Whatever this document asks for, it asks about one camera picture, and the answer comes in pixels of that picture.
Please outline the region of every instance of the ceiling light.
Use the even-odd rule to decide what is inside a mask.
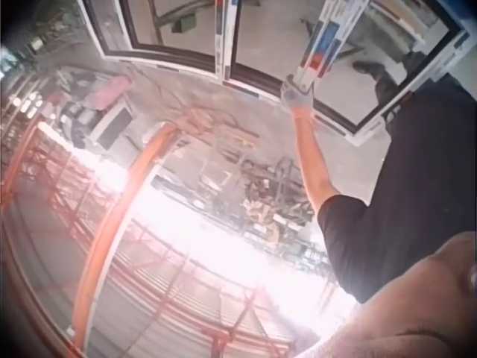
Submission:
[[[20,112],[25,113],[27,109],[30,107],[31,101],[27,99],[25,103],[22,105],[22,108],[20,108]]]
[[[33,116],[35,115],[35,113],[36,113],[37,111],[38,111],[38,108],[33,107],[33,108],[30,110],[30,112],[28,112],[27,118],[32,119]]]

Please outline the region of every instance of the pink object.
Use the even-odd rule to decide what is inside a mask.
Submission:
[[[129,77],[119,75],[111,78],[96,92],[89,94],[84,104],[92,110],[105,110],[123,93],[127,92],[132,87]]]

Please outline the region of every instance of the black t-shirt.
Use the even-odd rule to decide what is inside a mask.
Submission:
[[[321,207],[335,275],[359,302],[451,236],[476,229],[476,117],[460,87],[443,82],[415,93],[394,118],[369,207],[345,195]]]

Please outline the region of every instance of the orange pipe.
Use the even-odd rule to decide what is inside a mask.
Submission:
[[[84,350],[87,344],[89,329],[95,304],[95,297],[101,289],[101,280],[110,266],[112,248],[118,231],[123,225],[129,207],[145,180],[155,167],[155,159],[164,157],[175,143],[179,130],[172,124],[165,124],[130,168],[129,178],[123,193],[108,210],[102,220],[98,232],[93,239],[91,249],[86,258],[86,265],[80,279],[72,315],[73,344]]]
[[[23,134],[23,137],[20,140],[18,148],[11,158],[10,165],[7,169],[7,175],[5,176],[5,181],[3,187],[1,188],[2,201],[0,203],[0,208],[2,210],[4,210],[8,205],[8,202],[11,198],[13,185],[15,184],[15,181],[22,169],[22,161],[27,154],[28,149],[30,148],[31,140],[34,138],[35,133],[37,132],[38,124],[42,118],[43,117],[39,116],[37,119],[30,122],[25,134]]]

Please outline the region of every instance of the sleeve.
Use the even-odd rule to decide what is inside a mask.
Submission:
[[[366,204],[356,198],[336,195],[323,203],[318,224],[323,231],[329,261],[347,293],[360,303],[376,291],[378,270],[373,267],[372,228],[365,220]]]

